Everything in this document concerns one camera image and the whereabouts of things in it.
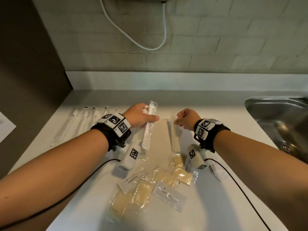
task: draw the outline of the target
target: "stainless steel sink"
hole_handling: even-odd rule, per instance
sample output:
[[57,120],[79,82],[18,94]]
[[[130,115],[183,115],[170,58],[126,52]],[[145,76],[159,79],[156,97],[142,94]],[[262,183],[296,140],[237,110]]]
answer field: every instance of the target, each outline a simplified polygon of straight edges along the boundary
[[245,106],[281,151],[308,163],[307,98],[253,98]]

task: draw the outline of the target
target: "wrist-mounted device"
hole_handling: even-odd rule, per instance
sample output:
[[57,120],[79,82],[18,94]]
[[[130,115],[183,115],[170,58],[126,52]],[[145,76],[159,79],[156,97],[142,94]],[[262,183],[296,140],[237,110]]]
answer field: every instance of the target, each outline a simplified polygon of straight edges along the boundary
[[215,119],[200,119],[194,127],[194,139],[200,143],[200,148],[215,153],[213,142],[218,132],[230,130],[222,122]]
[[128,120],[122,114],[114,113],[104,115],[91,130],[97,129],[101,131],[108,141],[108,151],[115,151],[116,146],[126,146],[125,141],[132,133],[129,129],[130,127]]

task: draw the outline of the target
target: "white tiled wall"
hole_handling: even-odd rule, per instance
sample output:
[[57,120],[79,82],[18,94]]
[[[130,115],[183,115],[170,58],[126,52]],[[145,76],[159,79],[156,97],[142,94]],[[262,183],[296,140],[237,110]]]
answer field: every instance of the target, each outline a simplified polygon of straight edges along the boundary
[[[99,0],[33,0],[66,70],[308,72],[308,0],[171,0],[167,40],[146,51]],[[162,4],[104,0],[146,47],[163,40]]]

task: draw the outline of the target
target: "forearm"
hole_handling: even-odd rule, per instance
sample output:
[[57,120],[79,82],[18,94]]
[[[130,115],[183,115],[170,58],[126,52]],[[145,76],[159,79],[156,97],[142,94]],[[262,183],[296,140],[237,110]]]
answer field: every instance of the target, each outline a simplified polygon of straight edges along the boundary
[[0,181],[0,226],[56,203],[78,187],[108,150],[90,130],[31,160]]
[[308,165],[227,130],[216,135],[214,148],[289,230],[307,229]]

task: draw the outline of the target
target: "black cable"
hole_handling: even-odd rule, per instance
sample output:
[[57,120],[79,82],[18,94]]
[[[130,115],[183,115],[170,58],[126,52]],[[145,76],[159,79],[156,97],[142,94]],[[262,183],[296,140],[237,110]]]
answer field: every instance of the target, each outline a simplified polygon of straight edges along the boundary
[[38,215],[40,215],[40,214],[42,214],[42,213],[44,213],[44,212],[46,212],[46,211],[52,209],[53,207],[57,206],[59,203],[63,202],[63,201],[66,200],[69,196],[71,196],[73,193],[75,193],[80,187],[82,187],[83,184],[85,184],[85,183],[90,179],[90,177],[92,177],[102,166],[104,166],[106,163],[108,163],[108,162],[110,162],[110,161],[112,161],[112,160],[116,160],[116,161],[120,162],[119,159],[110,159],[110,160],[107,160],[106,162],[102,163],[96,170],[94,170],[94,172],[93,172],[90,176],[88,176],[88,177],[86,178],[86,180],[84,180],[75,190],[73,190],[71,193],[69,193],[68,195],[66,195],[66,196],[65,196],[63,199],[61,199],[60,201],[56,202],[55,204],[49,206],[48,208],[45,208],[45,209],[43,209],[43,210],[41,210],[41,211],[39,211],[39,212],[37,212],[37,213],[35,213],[35,214],[33,214],[33,215],[27,217],[27,218],[23,218],[23,219],[21,219],[21,220],[14,221],[14,222],[12,222],[12,223],[10,223],[10,224],[4,225],[4,226],[0,227],[0,231],[1,231],[1,230],[4,230],[4,229],[7,229],[7,228],[10,228],[10,227],[12,227],[12,226],[14,226],[14,225],[20,224],[20,223],[22,223],[22,222],[25,222],[25,221],[27,221],[27,220],[30,220],[30,219],[32,219],[32,218],[34,218],[34,217],[37,217]]
[[237,183],[237,181],[233,178],[233,176],[228,172],[228,170],[223,167],[221,165],[221,163],[219,163],[218,161],[214,160],[214,159],[211,159],[211,158],[207,158],[205,159],[204,161],[207,161],[207,160],[212,160],[214,162],[216,162],[217,164],[219,164],[228,174],[229,176],[233,179],[233,181],[235,182],[235,184],[240,188],[241,192],[245,195],[245,197],[247,198],[248,202],[250,203],[250,205],[252,206],[252,208],[255,210],[255,212],[257,213],[257,215],[259,216],[259,218],[261,219],[261,221],[263,222],[263,224],[266,226],[266,228],[271,231],[271,229],[268,227],[268,225],[265,223],[265,221],[262,219],[262,217],[260,216],[260,214],[258,213],[258,211],[256,210],[256,208],[253,206],[252,202],[249,200],[249,198],[247,197],[247,195],[245,194],[245,192],[243,191],[243,189],[240,187],[240,185]]

